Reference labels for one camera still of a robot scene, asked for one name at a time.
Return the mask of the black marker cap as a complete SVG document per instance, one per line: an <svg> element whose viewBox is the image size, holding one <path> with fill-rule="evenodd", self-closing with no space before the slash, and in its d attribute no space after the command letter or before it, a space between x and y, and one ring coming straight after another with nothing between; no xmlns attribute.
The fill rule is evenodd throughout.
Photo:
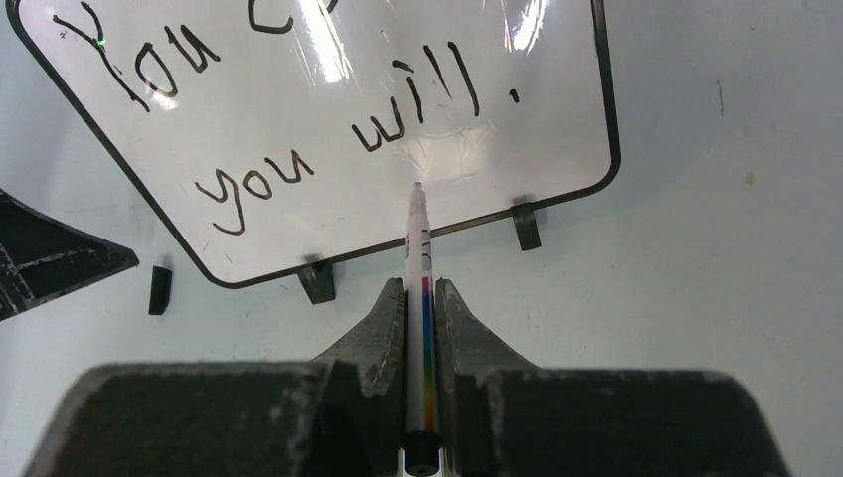
<svg viewBox="0 0 843 477"><path fill-rule="evenodd" d="M153 266L150 281L148 314L161 316L170 303L173 273L169 268Z"/></svg>

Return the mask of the left whiteboard foot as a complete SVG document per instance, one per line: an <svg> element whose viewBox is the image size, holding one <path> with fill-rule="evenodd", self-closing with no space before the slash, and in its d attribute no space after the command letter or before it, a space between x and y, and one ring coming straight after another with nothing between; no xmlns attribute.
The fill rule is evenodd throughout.
<svg viewBox="0 0 843 477"><path fill-rule="evenodd" d="M335 300L334 264L318 254L306 255L303 261L296 275L310 302L318 305Z"/></svg>

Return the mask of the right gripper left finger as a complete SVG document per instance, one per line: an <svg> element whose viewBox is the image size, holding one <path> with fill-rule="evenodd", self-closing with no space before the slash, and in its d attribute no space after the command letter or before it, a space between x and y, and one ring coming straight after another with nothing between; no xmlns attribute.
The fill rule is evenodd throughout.
<svg viewBox="0 0 843 477"><path fill-rule="evenodd" d="M397 476L405 292L304 362L123 363L68 389L29 476Z"/></svg>

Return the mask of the white marker pen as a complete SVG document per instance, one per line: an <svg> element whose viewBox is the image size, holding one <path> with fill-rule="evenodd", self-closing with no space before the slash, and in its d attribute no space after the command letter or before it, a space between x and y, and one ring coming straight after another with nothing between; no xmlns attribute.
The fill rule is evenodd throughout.
<svg viewBox="0 0 843 477"><path fill-rule="evenodd" d="M434 339L434 280L426 195L415 182L405 235L406 370L405 431L401 447L410 476L440 470L438 391Z"/></svg>

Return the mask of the whiteboard foot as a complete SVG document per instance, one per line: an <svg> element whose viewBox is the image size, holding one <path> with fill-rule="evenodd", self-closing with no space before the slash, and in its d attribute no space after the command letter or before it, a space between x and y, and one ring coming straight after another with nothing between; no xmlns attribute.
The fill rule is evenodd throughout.
<svg viewBox="0 0 843 477"><path fill-rule="evenodd" d="M518 243L522 251L530 251L542 246L536 207L530 196L513 199L510 208Z"/></svg>
<svg viewBox="0 0 843 477"><path fill-rule="evenodd" d="M334 264L318 254L306 255L303 261L296 275L310 302L318 305L335 300Z"/></svg>

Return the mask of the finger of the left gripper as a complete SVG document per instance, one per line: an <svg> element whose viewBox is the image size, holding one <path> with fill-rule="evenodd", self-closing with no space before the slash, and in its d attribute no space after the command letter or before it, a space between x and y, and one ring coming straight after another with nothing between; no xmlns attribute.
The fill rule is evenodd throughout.
<svg viewBox="0 0 843 477"><path fill-rule="evenodd" d="M1 193L1 319L135 267L135 252Z"/></svg>

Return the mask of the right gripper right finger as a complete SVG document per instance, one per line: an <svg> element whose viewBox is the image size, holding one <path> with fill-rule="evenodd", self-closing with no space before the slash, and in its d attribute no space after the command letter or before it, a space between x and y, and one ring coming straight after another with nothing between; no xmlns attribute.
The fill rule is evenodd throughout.
<svg viewBox="0 0 843 477"><path fill-rule="evenodd" d="M447 476L786 476L751 394L711 370L547 369L435 288Z"/></svg>

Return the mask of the right whiteboard foot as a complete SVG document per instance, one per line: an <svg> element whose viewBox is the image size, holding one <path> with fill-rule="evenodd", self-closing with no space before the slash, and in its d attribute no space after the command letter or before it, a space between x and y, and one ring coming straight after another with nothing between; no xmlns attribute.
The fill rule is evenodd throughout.
<svg viewBox="0 0 843 477"><path fill-rule="evenodd" d="M518 243L522 251L530 251L542 246L536 207L530 196L513 199L510 208Z"/></svg>

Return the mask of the black framed whiteboard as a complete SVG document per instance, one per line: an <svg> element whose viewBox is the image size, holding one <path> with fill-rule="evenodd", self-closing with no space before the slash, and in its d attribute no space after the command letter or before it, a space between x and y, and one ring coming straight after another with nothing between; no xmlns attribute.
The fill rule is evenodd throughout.
<svg viewBox="0 0 843 477"><path fill-rule="evenodd" d="M444 235L620 168L600 1L7 1L26 50L210 281Z"/></svg>

